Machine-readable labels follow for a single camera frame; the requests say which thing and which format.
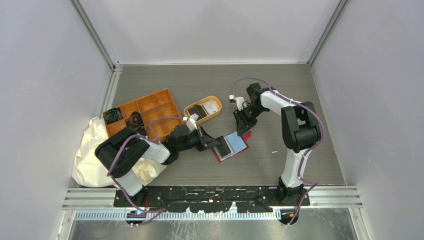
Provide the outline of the black credit card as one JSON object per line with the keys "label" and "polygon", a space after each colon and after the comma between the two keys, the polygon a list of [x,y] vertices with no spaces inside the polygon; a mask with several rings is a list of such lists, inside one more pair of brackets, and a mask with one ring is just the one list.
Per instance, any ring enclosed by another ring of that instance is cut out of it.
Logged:
{"label": "black credit card", "polygon": [[217,148],[217,151],[220,154],[220,156],[222,158],[224,158],[226,156],[232,155],[233,150],[232,150],[230,144],[228,143],[227,139],[224,136],[220,136],[218,138],[218,140],[220,142],[220,145],[217,146],[216,148]]}

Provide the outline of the red leather card holder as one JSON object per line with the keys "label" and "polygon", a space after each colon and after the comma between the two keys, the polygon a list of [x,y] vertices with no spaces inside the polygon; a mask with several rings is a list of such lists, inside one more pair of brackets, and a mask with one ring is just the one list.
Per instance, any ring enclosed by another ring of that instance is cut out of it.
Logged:
{"label": "red leather card holder", "polygon": [[212,150],[217,161],[221,163],[225,161],[226,159],[231,158],[244,150],[247,150],[249,148],[249,145],[247,144],[246,140],[248,140],[251,137],[251,135],[252,135],[252,131],[249,130],[243,136],[238,136],[236,131],[224,136],[227,142],[229,143],[230,147],[232,148],[233,154],[222,158],[217,150],[217,147],[213,147]]}

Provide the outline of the tan oval tray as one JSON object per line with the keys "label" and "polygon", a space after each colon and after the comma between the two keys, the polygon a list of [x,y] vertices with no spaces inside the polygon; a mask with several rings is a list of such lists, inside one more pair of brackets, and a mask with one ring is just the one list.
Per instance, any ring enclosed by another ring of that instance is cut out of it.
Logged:
{"label": "tan oval tray", "polygon": [[[207,115],[202,105],[208,101],[214,101],[219,108],[219,112],[216,112],[211,115]],[[221,113],[221,110],[222,110],[221,101],[216,96],[210,95],[195,103],[192,103],[186,106],[183,110],[183,114],[185,117],[189,117],[190,115],[193,115],[193,114],[198,114],[199,118],[197,119],[196,124],[199,126],[202,123],[218,116]]]}

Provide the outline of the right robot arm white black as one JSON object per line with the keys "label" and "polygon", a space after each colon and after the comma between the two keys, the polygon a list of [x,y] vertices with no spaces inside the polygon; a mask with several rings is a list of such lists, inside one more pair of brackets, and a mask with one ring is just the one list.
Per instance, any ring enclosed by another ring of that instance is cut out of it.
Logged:
{"label": "right robot arm white black", "polygon": [[278,179],[276,197],[281,204],[291,205],[305,194],[304,164],[323,138],[323,122],[310,101],[293,100],[275,88],[261,87],[259,83],[250,84],[246,92],[250,101],[245,101],[241,96],[229,95],[229,101],[237,106],[233,112],[236,132],[239,136],[245,135],[257,124],[257,118],[263,112],[273,112],[280,116],[281,135],[287,155],[283,173]]}

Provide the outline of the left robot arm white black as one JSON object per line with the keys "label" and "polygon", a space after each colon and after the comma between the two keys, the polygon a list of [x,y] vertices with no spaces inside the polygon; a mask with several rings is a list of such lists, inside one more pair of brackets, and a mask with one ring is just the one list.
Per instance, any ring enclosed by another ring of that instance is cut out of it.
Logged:
{"label": "left robot arm white black", "polygon": [[96,158],[107,169],[107,176],[126,192],[126,200],[133,206],[141,206],[146,200],[145,186],[137,179],[133,167],[141,159],[161,165],[169,165],[178,159],[179,153],[195,148],[202,152],[219,147],[223,136],[211,137],[201,126],[190,130],[186,125],[174,127],[162,142],[155,142],[138,134],[129,126],[102,142],[94,151]]}

